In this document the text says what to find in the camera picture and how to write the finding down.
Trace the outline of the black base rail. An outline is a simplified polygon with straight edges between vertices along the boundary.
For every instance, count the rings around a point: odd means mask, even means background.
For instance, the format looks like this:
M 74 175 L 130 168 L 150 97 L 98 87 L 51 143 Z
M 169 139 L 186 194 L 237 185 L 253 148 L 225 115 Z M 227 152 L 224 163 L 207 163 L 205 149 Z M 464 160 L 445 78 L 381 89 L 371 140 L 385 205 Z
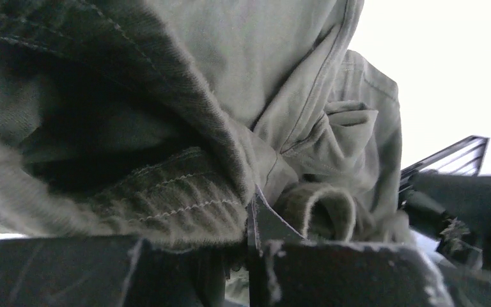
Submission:
M 466 137 L 401 171 L 400 192 L 411 186 L 416 173 L 434 172 L 450 175 L 477 176 L 481 171 L 490 138 Z

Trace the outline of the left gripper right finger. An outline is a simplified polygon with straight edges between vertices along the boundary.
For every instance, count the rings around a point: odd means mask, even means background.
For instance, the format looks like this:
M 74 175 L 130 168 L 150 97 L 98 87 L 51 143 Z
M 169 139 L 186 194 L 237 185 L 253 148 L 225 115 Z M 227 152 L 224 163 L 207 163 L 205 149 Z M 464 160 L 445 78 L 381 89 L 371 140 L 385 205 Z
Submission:
M 440 270 L 399 244 L 303 238 L 262 191 L 247 208 L 251 306 L 452 306 Z

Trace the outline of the dark green shorts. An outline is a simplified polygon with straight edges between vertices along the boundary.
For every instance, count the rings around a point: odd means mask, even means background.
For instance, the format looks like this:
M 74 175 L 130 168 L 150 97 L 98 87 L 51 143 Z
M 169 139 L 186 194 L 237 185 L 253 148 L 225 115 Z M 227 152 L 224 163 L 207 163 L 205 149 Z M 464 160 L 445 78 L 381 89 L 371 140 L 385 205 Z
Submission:
M 362 1 L 0 1 L 0 233 L 414 245 L 396 83 Z

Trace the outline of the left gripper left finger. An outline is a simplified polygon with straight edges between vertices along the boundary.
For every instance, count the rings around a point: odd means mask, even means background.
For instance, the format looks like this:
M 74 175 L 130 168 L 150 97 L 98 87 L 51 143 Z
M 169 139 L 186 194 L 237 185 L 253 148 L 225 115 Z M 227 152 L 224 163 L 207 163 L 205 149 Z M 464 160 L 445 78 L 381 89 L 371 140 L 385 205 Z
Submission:
M 130 236 L 0 240 L 0 306 L 222 306 L 211 249 Z

